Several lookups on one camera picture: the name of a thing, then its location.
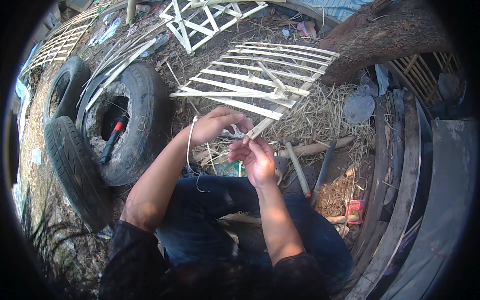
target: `white string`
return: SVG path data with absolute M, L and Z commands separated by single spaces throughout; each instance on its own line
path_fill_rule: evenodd
M 188 135 L 188 144 L 187 144 L 187 165 L 188 167 L 190 168 L 190 171 L 192 171 L 193 173 L 197 174 L 197 182 L 196 182 L 196 186 L 197 186 L 197 190 L 199 192 L 210 192 L 210 191 L 202 191 L 198 188 L 198 180 L 200 179 L 200 174 L 195 172 L 192 167 L 190 167 L 190 159 L 189 159 L 189 153 L 190 153 L 190 141 L 192 140 L 192 132 L 193 132 L 193 126 L 195 125 L 195 122 L 198 121 L 198 116 L 195 116 L 193 117 L 193 121 L 192 121 L 192 126 L 190 127 L 190 133 Z

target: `crocs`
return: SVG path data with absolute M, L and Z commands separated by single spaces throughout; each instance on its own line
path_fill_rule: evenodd
M 276 184 L 279 185 L 283 176 L 288 170 L 288 162 L 283 156 L 275 157 L 275 179 Z
M 305 179 L 307 180 L 308 188 L 311 190 L 317 181 L 317 173 L 312 167 L 303 167 L 301 168 L 303 174 L 305 175 Z M 300 186 L 300 180 L 298 179 L 298 175 L 295 172 L 287 182 L 287 185 L 284 187 L 282 192 L 293 192 L 303 194 L 303 191 Z

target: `hammer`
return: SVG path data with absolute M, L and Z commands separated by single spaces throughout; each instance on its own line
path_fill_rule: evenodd
M 297 173 L 297 176 L 299 178 L 300 186 L 303 191 L 303 194 L 305 195 L 306 198 L 310 197 L 311 194 L 310 194 L 310 189 L 308 188 L 307 179 L 305 178 L 305 175 L 303 174 L 299 160 L 297 159 L 297 156 L 293 151 L 293 146 L 300 144 L 300 140 L 296 137 L 287 137 L 279 142 L 281 145 L 284 145 L 287 147 L 288 154 L 290 154 L 290 158 L 292 160 L 293 166 L 295 167 L 295 172 Z

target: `sleeve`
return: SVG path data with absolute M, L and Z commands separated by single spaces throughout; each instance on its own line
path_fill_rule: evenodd
M 272 283 L 274 293 L 281 298 L 330 299 L 317 261 L 306 252 L 276 263 Z
M 149 299 L 159 295 L 159 280 L 168 270 L 158 240 L 130 223 L 119 221 L 100 281 L 100 299 Z

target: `hand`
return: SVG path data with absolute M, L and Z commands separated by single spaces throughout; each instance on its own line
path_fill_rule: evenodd
M 247 177 L 256 189 L 262 189 L 275 182 L 275 161 L 272 147 L 261 137 L 243 144 L 238 140 L 228 146 L 228 162 L 241 160 L 245 165 Z
M 247 133 L 248 130 L 253 128 L 252 122 L 244 114 L 223 106 L 215 108 L 195 122 L 191 140 L 192 147 L 213 141 L 224 129 L 234 134 L 232 124 L 235 124 L 243 133 Z M 190 134 L 191 126 L 183 130 Z

